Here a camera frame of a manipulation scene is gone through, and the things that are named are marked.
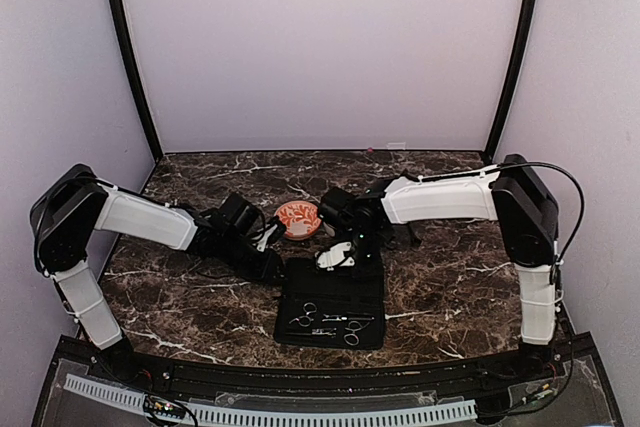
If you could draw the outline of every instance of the metal tool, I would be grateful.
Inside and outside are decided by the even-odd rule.
[[[335,337],[337,329],[311,329],[310,332],[286,332],[287,335],[300,335],[305,337],[325,336]]]
[[[304,315],[300,317],[295,317],[289,321],[290,324],[297,322],[300,327],[309,327],[313,322],[313,316],[318,311],[318,307],[313,302],[307,302],[302,306],[302,310],[304,310]]]
[[[323,314],[322,322],[351,322],[356,320],[358,322],[373,322],[376,318],[373,315],[368,314]]]
[[[370,322],[366,322],[363,324],[361,322],[358,322],[357,320],[350,321],[344,328],[345,331],[349,331],[348,334],[344,334],[343,339],[345,343],[347,345],[350,345],[351,347],[355,347],[356,345],[358,345],[360,343],[360,337],[358,337],[356,332],[359,332],[362,329],[366,328],[369,324]]]

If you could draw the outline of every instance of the robotic arm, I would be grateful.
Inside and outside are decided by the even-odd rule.
[[[268,245],[286,228],[276,217],[249,234],[258,217],[264,220],[262,212],[237,194],[219,209],[200,214],[188,206],[155,203],[96,178],[81,164],[62,176],[30,213],[36,268],[53,279],[69,313],[100,350],[129,346],[89,269],[86,246],[93,230],[216,257],[247,280],[279,283],[282,260]]]
[[[525,162],[519,155],[505,159],[505,164]],[[333,188],[322,198],[319,216],[345,241],[321,253],[317,267],[350,267],[354,277],[381,272],[379,247],[392,236],[392,224],[454,218],[498,221],[520,281],[522,342],[531,346],[552,342],[558,204],[530,167],[501,171],[492,165],[428,178],[405,174],[378,181],[357,197]]]

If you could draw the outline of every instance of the wall outlet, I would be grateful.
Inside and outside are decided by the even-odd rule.
[[[406,142],[389,142],[387,144],[387,150],[407,150]]]

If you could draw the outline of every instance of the black frame post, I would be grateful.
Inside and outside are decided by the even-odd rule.
[[[120,44],[120,54],[122,56],[124,68],[127,72],[129,87],[131,88],[133,100],[136,104],[136,110],[138,111],[138,116],[140,117],[140,122],[142,123],[142,129],[144,130],[144,135],[147,138],[149,149],[151,149],[151,154],[153,155],[154,160],[158,162],[164,153],[162,152],[158,132],[153,124],[149,104],[147,103],[147,98],[144,95],[144,89],[142,88],[140,72],[138,71],[138,64],[136,63],[136,58],[133,53],[129,27],[127,26],[124,4],[122,3],[122,0],[109,0],[109,5],[111,6],[113,25],[116,29],[118,44]]]
[[[518,76],[520,75],[520,68],[522,67],[522,60],[527,47],[527,39],[529,38],[529,30],[531,28],[535,4],[536,0],[522,0],[520,18],[518,19],[518,27],[513,41],[513,49],[511,50],[511,58],[509,59],[507,75],[504,79],[502,93],[500,94],[500,101],[498,102],[498,108],[493,119],[493,125],[491,126],[487,145],[482,152],[483,160],[488,164],[493,162],[493,157],[496,155],[496,150],[498,149],[498,144],[500,143],[500,138],[502,137],[502,132],[507,122],[507,116],[509,115],[509,109],[511,108],[513,94],[516,90]]]

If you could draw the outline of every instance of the silver scissors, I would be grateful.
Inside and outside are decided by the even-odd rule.
[[[313,322],[313,315],[318,311],[316,304],[313,302],[307,302],[302,306],[302,310],[304,310],[304,315],[300,317],[296,317],[289,321],[290,324],[297,322],[300,327],[309,327]]]
[[[344,330],[348,330],[349,333],[348,334],[344,334],[344,341],[347,345],[350,345],[352,347],[358,345],[360,343],[360,337],[358,337],[358,335],[356,334],[356,332],[361,331],[362,329],[366,328],[371,322],[359,322],[357,320],[352,320],[351,322],[349,322],[347,324],[347,326],[344,328]]]

